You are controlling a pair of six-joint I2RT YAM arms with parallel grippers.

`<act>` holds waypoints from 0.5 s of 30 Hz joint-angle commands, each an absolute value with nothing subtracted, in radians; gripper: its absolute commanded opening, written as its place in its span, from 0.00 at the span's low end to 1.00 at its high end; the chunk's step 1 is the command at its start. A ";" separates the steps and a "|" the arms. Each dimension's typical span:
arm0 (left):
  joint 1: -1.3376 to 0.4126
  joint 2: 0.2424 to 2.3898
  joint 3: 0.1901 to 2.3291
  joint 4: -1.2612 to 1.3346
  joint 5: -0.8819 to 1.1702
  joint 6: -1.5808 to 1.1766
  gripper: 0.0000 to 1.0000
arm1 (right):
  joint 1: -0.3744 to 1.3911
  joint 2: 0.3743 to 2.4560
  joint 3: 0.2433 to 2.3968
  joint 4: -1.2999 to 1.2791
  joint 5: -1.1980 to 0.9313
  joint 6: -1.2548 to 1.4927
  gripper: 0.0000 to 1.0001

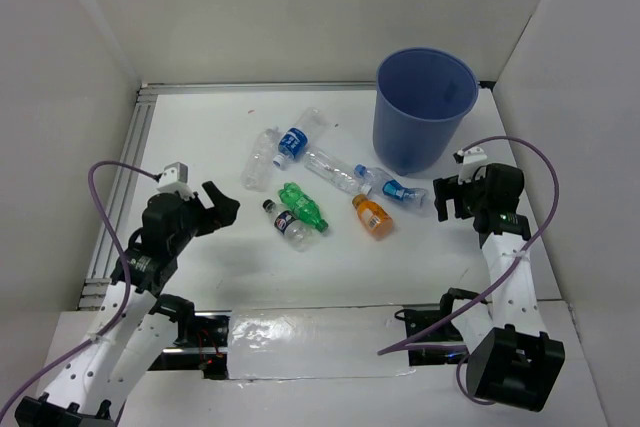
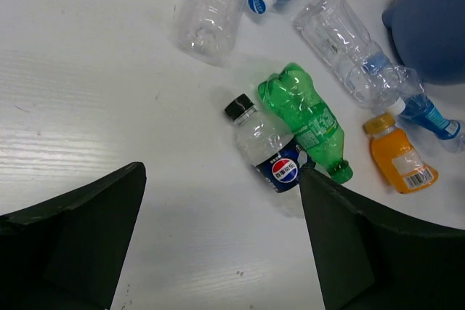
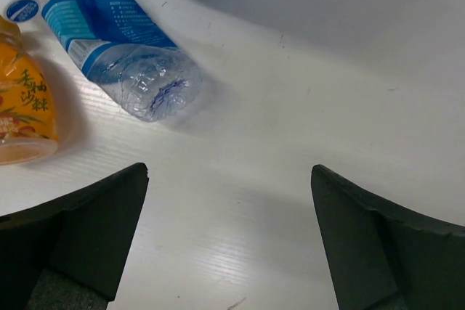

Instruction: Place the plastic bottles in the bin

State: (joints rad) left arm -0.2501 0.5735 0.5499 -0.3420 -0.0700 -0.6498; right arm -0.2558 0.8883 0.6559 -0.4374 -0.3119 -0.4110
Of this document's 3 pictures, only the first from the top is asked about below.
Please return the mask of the crushed bottle blue label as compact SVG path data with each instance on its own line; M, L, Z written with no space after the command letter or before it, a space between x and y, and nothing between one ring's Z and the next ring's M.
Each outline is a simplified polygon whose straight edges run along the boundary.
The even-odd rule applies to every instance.
M391 200L406 211L424 215L428 206L428 191L402 185L391 174L381 168L368 168L362 164L354 167L354 174L370 187L370 192Z

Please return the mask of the clear crushed plastic bottle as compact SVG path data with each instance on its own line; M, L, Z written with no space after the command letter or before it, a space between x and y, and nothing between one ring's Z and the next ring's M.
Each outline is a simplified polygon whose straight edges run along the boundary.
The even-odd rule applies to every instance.
M272 176L272 160L280 138L281 133L277 127L268 128L257 136L241 174L244 188L252 191L267 189Z

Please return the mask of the small pepsi bottle black cap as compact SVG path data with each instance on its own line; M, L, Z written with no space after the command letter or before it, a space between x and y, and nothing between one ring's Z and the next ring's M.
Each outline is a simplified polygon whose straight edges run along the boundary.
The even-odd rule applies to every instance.
M305 251L312 244L312 230L289 207L266 199L262 208L280 236L296 251Z

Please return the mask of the orange juice bottle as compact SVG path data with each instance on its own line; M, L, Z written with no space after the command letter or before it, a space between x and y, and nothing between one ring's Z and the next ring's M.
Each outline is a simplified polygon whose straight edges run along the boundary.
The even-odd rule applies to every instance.
M374 238L380 240L390 234L394 226L393 219L379 204L359 194L352 199L352 205L361 224Z

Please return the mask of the green plastic bottle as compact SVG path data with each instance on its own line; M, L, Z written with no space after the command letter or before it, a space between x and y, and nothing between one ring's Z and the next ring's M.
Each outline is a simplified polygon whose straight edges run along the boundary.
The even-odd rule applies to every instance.
M325 233L329 224L321 214L318 204L298 184L288 182L278 191L281 202L303 223L320 233Z

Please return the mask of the clear bottle blue pepsi label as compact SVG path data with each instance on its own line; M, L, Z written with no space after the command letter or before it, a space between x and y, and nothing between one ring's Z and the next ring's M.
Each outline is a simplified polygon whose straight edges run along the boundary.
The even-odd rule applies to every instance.
M284 169L299 160L305 149L316 140L328 126L322 111L308 108L300 118L284 133L276 145L273 164Z

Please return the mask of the clear bottle white cap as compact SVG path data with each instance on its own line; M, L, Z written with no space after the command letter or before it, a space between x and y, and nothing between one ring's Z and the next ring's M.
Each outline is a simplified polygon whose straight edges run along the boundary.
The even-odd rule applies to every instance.
M371 185L355 175L353 166L317 147L307 149L303 165L332 186L352 196L368 196L371 191Z

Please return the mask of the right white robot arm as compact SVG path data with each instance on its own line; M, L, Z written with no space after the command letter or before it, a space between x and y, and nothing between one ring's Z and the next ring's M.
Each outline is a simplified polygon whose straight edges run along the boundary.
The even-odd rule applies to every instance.
M528 219L518 214L525 179L518 168L491 163L434 182L438 219L472 219L493 291L480 302L450 289L436 326L448 339L462 337L469 352L467 392L484 403L539 412L565 361L562 342L551 338L537 305L527 242Z

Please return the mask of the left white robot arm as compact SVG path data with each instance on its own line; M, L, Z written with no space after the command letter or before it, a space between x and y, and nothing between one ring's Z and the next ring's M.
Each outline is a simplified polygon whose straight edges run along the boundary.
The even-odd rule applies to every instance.
M58 361L61 370L43 392L20 400L18 425L115 426L129 394L163 349L193 341L193 302L163 289L189 242L231 226L240 208L214 183L202 187L211 207L187 188L148 200L90 330Z

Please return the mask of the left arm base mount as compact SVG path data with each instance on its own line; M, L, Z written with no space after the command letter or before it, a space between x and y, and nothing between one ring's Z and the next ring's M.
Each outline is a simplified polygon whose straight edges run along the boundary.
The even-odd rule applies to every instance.
M196 312L182 338L163 349L150 372L197 372L206 380L228 380L230 311Z

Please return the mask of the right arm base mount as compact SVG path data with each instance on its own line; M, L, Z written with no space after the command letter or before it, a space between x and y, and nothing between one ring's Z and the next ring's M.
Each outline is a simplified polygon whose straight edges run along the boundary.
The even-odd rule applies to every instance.
M441 317L438 307L402 308L394 313L394 318L401 322L405 328L406 336L412 336L421 330L430 327ZM438 330L422 337L421 343L461 345L463 343L459 331L451 324L440 327ZM437 366L457 364L465 355L464 351L422 349L407 351L409 365Z

